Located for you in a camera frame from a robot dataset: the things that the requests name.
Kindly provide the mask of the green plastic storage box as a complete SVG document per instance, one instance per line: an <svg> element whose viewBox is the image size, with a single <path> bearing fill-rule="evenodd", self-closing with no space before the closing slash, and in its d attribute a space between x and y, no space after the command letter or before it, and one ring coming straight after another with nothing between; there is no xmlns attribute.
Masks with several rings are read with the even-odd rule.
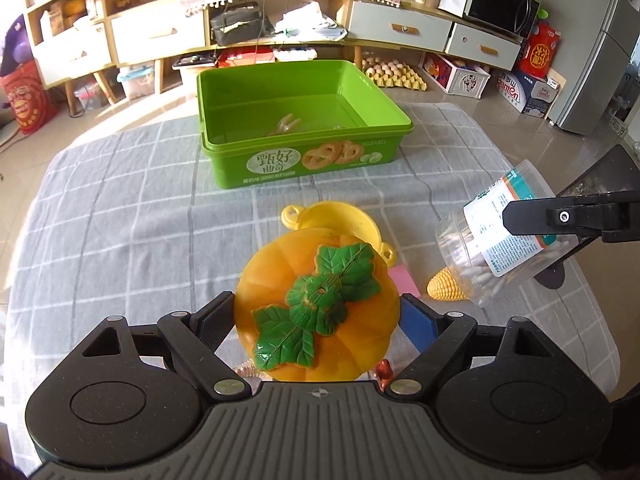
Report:
<svg viewBox="0 0 640 480"><path fill-rule="evenodd" d="M225 190L386 164L413 129L348 61L213 68L196 88L202 151Z"/></svg>

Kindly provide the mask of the black bag on shelf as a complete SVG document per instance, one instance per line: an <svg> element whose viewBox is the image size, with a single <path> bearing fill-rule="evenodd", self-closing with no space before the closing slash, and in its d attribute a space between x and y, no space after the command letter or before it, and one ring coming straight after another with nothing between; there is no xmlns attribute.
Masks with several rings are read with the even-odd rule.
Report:
<svg viewBox="0 0 640 480"><path fill-rule="evenodd" d="M269 37L273 26L257 1L228 3L209 18L210 39L219 47Z"/></svg>

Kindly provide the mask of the beige starfish toy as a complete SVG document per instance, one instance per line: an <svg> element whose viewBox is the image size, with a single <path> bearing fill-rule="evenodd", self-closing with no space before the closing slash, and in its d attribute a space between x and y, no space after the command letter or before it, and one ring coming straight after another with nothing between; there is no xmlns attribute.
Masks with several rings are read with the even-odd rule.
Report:
<svg viewBox="0 0 640 480"><path fill-rule="evenodd" d="M287 114L279 120L277 127L268 133L268 136L280 136L280 134L292 133L301 122L302 121L299 118L295 118L293 114Z"/></svg>

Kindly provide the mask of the grey checked tablecloth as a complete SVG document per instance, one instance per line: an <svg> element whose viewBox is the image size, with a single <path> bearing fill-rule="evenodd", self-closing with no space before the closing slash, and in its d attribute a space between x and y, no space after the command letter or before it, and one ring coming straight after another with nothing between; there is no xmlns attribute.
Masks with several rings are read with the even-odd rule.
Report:
<svg viewBox="0 0 640 480"><path fill-rule="evenodd" d="M187 117L78 143L52 160L30 206L9 300L6 421L14 460L41 479L25 425L30 395L104 318L148 324L234 289L288 204L354 204L416 284L442 267L437 223L510 166L480 125L449 103L411 104L413 132L388 164L224 191ZM262 389L249 408L210 416L152 479L499 479L455 451L411 405L372 391L314 396Z"/></svg>

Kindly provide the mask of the black microwave oven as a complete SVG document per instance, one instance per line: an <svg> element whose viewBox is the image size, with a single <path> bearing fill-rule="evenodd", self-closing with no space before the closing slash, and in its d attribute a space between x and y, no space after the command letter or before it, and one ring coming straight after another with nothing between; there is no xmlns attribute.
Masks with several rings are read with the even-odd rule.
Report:
<svg viewBox="0 0 640 480"><path fill-rule="evenodd" d="M527 39L540 7L538 0L439 0L438 8L497 32Z"/></svg>

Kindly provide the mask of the red printed bucket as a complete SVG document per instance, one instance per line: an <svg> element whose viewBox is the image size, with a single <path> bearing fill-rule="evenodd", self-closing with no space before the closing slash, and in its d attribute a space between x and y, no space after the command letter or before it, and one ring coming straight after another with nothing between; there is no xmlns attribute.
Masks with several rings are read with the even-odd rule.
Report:
<svg viewBox="0 0 640 480"><path fill-rule="evenodd" d="M58 112L58 104L43 87L35 60L3 76L1 85L22 133L35 133Z"/></svg>

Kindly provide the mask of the yellow toy corn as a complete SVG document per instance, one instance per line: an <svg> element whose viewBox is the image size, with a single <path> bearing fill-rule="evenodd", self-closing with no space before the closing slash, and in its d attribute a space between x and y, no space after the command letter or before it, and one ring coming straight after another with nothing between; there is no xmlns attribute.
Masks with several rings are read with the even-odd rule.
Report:
<svg viewBox="0 0 640 480"><path fill-rule="evenodd" d="M459 286L454 274L449 268L443 268L437 272L427 283L426 293L437 301L463 301L468 300L464 290Z"/></svg>

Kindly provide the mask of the red storage box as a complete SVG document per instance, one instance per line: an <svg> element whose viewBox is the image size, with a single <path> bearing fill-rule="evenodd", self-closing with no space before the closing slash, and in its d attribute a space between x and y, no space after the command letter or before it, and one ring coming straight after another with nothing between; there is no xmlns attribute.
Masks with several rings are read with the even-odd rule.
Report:
<svg viewBox="0 0 640 480"><path fill-rule="evenodd" d="M267 46L229 48L217 52L217 66L220 68L273 63L275 60L273 50Z"/></svg>

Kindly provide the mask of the pink rectangular block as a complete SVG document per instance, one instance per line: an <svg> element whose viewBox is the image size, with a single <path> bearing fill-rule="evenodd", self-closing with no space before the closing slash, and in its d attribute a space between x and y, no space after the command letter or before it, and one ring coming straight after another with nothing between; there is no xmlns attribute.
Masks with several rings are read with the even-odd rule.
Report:
<svg viewBox="0 0 640 480"><path fill-rule="evenodd" d="M388 269L388 275L394 282L398 292L403 294L410 294L416 298L421 297L420 289L416 286L413 278L406 266L398 264Z"/></svg>

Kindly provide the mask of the yellow toy pot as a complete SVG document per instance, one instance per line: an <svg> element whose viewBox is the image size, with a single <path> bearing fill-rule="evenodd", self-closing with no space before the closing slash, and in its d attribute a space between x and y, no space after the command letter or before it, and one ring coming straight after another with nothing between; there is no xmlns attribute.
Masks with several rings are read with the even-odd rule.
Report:
<svg viewBox="0 0 640 480"><path fill-rule="evenodd" d="M396 264L396 250L384 242L376 222L354 205L335 200L324 200L308 207L288 205L282 209L280 220L292 231L327 228L357 237L369 243L388 266Z"/></svg>

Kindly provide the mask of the yellow egg tray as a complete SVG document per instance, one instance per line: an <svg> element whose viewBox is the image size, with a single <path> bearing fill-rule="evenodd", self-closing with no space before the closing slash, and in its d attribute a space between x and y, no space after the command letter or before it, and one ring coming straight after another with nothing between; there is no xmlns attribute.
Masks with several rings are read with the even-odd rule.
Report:
<svg viewBox="0 0 640 480"><path fill-rule="evenodd" d="M360 61L360 68L378 88L403 88L425 92L428 84L409 64L393 58L386 60L379 56L368 56Z"/></svg>

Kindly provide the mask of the wooden shelf cabinet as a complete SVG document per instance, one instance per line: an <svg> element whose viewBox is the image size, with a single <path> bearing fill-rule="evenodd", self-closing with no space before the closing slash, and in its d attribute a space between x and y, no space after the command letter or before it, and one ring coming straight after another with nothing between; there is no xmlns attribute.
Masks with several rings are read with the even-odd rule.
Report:
<svg viewBox="0 0 640 480"><path fill-rule="evenodd" d="M162 92L171 58L204 51L311 46L359 67L367 50L412 49L510 70L521 44L500 32L401 0L24 0L24 22L46 88L92 79L109 103L112 70L149 64Z"/></svg>

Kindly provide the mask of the white decorated toy box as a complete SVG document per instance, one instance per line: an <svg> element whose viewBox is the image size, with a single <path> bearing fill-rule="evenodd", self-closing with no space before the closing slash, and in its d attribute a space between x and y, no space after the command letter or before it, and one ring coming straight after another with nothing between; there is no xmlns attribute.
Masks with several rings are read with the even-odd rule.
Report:
<svg viewBox="0 0 640 480"><path fill-rule="evenodd" d="M490 79L490 73L478 64L460 58L445 58L433 52L424 53L422 68L450 96L479 100Z"/></svg>

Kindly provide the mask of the orange toy pumpkin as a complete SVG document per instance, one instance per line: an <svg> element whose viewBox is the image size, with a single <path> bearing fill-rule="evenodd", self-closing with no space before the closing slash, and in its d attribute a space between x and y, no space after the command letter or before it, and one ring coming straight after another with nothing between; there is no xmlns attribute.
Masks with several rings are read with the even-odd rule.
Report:
<svg viewBox="0 0 640 480"><path fill-rule="evenodd" d="M258 373L279 382L350 382L390 348L399 294L369 243L328 228L303 229L250 259L233 316Z"/></svg>

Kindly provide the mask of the clear cotton swab jar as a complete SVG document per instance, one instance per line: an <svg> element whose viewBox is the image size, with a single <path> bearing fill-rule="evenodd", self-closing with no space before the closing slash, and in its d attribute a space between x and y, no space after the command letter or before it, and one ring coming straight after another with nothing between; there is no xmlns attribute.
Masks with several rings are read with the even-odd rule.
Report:
<svg viewBox="0 0 640 480"><path fill-rule="evenodd" d="M508 203L552 196L544 177L524 160L439 222L436 242L445 268L473 304L486 308L578 246L573 234L513 235L504 227Z"/></svg>

